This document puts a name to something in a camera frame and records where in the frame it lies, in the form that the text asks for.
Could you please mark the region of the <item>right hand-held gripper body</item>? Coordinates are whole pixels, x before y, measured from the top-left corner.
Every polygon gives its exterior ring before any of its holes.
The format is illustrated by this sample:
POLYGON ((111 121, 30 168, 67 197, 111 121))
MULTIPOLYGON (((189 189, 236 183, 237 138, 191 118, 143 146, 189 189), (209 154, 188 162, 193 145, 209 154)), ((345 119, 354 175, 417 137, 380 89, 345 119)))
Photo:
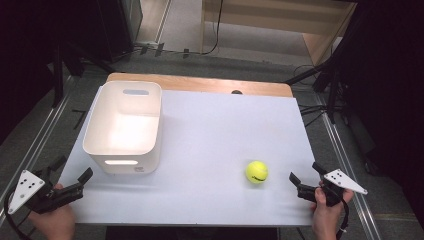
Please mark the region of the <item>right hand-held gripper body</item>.
MULTIPOLYGON (((340 169, 328 172, 326 170, 318 170, 319 175, 322 177, 322 190, 326 197, 326 205, 333 207, 340 203, 343 199, 343 193, 346 189, 353 192, 367 195, 368 191, 360 186, 356 181, 351 179, 348 175, 340 169)), ((297 196, 299 198, 315 202, 316 187, 302 184, 299 179, 296 179, 297 196)))

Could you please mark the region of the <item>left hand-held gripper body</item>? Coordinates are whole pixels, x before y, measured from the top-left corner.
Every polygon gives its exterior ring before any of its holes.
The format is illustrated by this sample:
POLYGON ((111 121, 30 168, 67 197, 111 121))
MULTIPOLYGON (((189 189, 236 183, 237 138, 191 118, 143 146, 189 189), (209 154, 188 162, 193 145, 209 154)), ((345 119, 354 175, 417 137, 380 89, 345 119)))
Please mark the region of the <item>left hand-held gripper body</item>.
POLYGON ((50 181, 52 171, 50 167, 35 172, 23 170, 12 198, 7 201, 7 212, 14 214, 22 206, 26 206, 31 211, 44 214, 83 197, 84 175, 76 183, 56 189, 50 181))

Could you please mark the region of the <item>yellow tennis ball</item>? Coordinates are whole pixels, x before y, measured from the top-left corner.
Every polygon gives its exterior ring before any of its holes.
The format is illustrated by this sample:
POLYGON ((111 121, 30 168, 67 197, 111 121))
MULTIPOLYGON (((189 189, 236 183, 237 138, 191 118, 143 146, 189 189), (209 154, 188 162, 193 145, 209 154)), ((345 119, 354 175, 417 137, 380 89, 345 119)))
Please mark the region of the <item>yellow tennis ball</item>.
POLYGON ((261 161, 252 161, 247 165, 245 175, 251 183, 263 183, 268 177, 268 167, 261 161))

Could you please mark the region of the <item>white plastic bin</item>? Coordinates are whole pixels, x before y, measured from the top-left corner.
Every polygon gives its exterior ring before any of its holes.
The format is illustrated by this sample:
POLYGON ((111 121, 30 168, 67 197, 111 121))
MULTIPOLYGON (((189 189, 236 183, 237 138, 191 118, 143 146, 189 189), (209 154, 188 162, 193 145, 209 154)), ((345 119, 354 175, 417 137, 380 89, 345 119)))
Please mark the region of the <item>white plastic bin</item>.
POLYGON ((160 161, 161 113, 159 84, 107 82, 92 107, 83 149, 106 173, 151 173, 160 161))

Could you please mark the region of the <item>person's left hand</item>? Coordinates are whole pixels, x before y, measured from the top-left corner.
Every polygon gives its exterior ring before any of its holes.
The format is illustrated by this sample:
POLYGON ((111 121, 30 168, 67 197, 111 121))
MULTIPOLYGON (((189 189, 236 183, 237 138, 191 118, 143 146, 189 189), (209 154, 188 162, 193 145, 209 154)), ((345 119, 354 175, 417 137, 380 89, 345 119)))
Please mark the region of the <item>person's left hand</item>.
POLYGON ((44 214, 31 211, 28 219, 46 240, 73 240, 75 236, 76 217, 69 204, 44 214))

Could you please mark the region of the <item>person's right hand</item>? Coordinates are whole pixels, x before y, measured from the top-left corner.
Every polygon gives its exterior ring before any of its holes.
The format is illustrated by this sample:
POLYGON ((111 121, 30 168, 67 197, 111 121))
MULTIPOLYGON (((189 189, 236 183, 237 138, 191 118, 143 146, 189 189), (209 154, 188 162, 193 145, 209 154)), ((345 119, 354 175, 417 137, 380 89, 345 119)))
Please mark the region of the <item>person's right hand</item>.
POLYGON ((311 205, 313 211, 312 230, 316 240, 339 240, 337 237, 339 219, 344 211, 342 202, 329 207, 326 205, 326 195, 322 189, 323 182, 315 189, 316 203, 311 205))

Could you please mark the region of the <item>black metal stand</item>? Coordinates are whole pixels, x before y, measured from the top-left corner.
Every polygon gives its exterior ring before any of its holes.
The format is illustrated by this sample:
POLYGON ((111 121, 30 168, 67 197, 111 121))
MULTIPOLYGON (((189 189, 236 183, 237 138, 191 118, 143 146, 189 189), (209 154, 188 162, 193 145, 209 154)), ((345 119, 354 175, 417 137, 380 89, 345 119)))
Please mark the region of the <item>black metal stand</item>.
POLYGON ((58 42, 53 47, 53 89, 54 100, 52 107, 56 108, 64 98, 63 65, 73 76, 81 76, 84 68, 80 58, 85 58, 106 73, 115 72, 111 66, 97 58, 89 51, 73 42, 58 42))

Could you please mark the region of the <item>white table board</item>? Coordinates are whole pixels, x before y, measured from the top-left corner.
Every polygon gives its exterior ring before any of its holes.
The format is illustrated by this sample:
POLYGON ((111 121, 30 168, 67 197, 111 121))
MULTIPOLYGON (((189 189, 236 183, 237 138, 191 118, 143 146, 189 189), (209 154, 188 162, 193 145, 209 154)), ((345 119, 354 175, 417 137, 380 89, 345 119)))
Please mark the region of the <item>white table board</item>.
POLYGON ((72 207, 80 223, 152 226, 306 226, 307 201, 289 175, 319 181, 293 98, 166 91, 160 162, 150 174, 110 175, 75 143, 60 181, 92 178, 72 207), (245 175, 261 161, 260 184, 245 175))

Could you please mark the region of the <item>black tripod stand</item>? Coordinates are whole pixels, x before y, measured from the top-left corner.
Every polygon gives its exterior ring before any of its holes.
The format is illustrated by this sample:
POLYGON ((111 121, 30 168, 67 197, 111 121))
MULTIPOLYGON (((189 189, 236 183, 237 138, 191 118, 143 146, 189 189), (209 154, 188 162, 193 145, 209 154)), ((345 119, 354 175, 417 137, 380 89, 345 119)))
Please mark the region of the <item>black tripod stand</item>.
POLYGON ((327 104, 325 105, 325 112, 330 119, 332 124, 334 121, 335 101, 338 89, 338 83, 340 82, 340 68, 347 57, 348 52, 351 50, 355 35, 360 29, 361 22, 363 21, 363 14, 359 13, 350 23, 347 29, 347 34, 341 40, 339 46, 336 48, 334 53, 322 64, 314 67, 313 69, 307 70, 299 75, 296 75, 285 81, 285 84, 292 86, 295 83, 304 80, 315 73, 319 76, 313 84, 313 90, 315 92, 322 92, 327 85, 330 85, 330 93, 327 104))

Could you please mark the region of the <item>light wooden desk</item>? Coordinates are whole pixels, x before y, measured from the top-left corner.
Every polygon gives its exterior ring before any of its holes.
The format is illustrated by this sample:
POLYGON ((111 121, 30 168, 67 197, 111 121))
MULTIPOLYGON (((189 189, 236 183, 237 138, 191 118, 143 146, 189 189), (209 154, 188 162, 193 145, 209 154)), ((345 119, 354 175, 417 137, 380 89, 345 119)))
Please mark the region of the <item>light wooden desk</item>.
POLYGON ((357 4, 348 0, 201 0, 206 22, 301 33, 314 65, 323 63, 343 37, 357 4))

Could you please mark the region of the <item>wooden table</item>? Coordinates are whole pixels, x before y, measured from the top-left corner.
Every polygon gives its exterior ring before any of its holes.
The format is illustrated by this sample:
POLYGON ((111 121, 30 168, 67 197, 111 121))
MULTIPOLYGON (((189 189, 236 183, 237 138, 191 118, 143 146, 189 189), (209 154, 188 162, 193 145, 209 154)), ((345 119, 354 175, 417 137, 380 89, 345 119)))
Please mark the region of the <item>wooden table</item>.
POLYGON ((165 90, 232 93, 240 91, 244 95, 292 97, 291 87, 283 83, 268 83, 244 80, 229 80, 160 74, 112 73, 111 81, 147 81, 159 84, 165 90))

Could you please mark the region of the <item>dark cabinet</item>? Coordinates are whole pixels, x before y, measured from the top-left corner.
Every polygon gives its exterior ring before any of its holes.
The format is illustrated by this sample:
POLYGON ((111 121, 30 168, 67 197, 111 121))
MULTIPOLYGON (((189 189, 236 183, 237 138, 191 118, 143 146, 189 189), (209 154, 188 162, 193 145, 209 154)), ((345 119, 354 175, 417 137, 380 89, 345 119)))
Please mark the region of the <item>dark cabinet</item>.
POLYGON ((105 32, 107 61, 116 61, 119 57, 134 50, 143 12, 140 0, 97 0, 102 27, 105 32))

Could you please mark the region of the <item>metal floor rail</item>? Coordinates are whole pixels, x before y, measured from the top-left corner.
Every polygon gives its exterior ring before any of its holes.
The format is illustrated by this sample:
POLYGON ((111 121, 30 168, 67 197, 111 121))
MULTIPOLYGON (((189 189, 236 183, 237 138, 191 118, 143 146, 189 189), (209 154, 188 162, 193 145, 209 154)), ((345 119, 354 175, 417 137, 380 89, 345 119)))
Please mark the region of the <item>metal floor rail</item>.
MULTIPOLYGON (((353 180, 358 181, 350 163, 349 157, 342 144, 337 127, 331 122, 326 110, 323 111, 323 122, 329 135, 330 141, 333 145, 333 149, 339 162, 340 169, 353 180)), ((357 215, 365 232, 366 239, 382 240, 380 231, 373 217, 372 211, 366 201, 366 196, 356 193, 353 197, 353 204, 355 206, 357 215)))
POLYGON ((15 186, 21 172, 31 169, 37 161, 79 80, 79 77, 68 76, 64 80, 63 98, 57 106, 50 103, 54 93, 49 92, 0 145, 0 228, 6 219, 3 203, 7 192, 15 186))

